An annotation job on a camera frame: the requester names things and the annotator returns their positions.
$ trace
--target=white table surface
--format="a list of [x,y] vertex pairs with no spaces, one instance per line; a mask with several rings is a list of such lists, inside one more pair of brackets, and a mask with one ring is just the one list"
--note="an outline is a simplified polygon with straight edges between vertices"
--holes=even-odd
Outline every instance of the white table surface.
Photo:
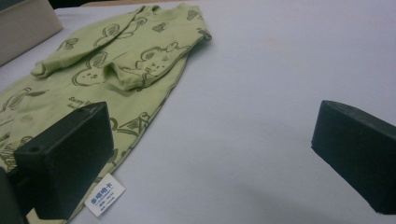
[[[171,8],[178,3],[160,4]],[[322,100],[396,124],[396,2],[197,1],[210,43],[114,173],[127,188],[72,223],[382,224],[312,149]],[[0,89],[77,28],[139,5],[57,9],[64,29],[0,68]]]

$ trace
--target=green garment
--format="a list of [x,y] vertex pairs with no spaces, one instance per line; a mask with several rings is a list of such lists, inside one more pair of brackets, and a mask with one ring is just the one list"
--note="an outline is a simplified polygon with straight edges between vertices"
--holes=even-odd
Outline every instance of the green garment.
[[99,182],[135,147],[176,86],[191,48],[210,39],[200,9],[185,4],[141,7],[74,32],[32,76],[1,92],[0,166],[13,169],[12,152],[66,114],[105,101],[115,148]]

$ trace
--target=beige box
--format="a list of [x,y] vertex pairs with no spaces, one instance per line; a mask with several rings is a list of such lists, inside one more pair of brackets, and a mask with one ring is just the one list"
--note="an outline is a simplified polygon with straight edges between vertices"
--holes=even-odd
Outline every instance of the beige box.
[[0,9],[0,66],[63,29],[48,0],[3,0]]

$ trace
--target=paper tag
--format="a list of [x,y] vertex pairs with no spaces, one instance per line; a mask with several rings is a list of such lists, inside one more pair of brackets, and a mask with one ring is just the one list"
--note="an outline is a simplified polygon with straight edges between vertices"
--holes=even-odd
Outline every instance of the paper tag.
[[123,185],[111,174],[106,174],[99,184],[93,188],[90,196],[85,201],[85,205],[99,217],[124,191],[125,187]]

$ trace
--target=light green fabric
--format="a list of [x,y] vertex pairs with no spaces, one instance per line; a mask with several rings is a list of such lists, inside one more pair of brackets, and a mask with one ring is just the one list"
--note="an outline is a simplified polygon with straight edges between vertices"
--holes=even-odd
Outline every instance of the light green fabric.
[[210,39],[200,9],[185,4],[141,7],[76,31],[35,65],[32,76],[0,94],[0,165],[11,170],[16,148],[71,111],[106,101],[115,148],[97,183],[135,147],[177,84],[190,50]]

